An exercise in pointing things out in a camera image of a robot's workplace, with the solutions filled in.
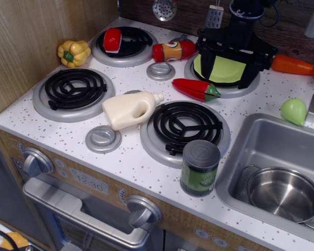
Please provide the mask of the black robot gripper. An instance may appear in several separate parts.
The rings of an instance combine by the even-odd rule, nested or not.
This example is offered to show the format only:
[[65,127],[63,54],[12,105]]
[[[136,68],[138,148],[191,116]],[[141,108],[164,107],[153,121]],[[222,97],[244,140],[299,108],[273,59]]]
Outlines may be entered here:
[[216,56],[246,61],[238,89],[248,88],[259,72],[271,67],[278,49],[258,38],[254,26],[255,20],[232,16],[227,27],[197,31],[196,49],[201,55],[200,70],[204,79],[222,79],[221,71],[214,70]]

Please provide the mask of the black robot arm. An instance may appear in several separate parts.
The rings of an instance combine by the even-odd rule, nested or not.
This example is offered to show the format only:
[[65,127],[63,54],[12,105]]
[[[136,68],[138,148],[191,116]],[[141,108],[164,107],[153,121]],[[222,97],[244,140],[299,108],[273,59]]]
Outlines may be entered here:
[[194,66],[195,74],[212,84],[248,88],[259,72],[270,68],[278,53],[254,33],[265,8],[275,5],[275,1],[232,1],[228,26],[199,29],[196,50],[200,60]]

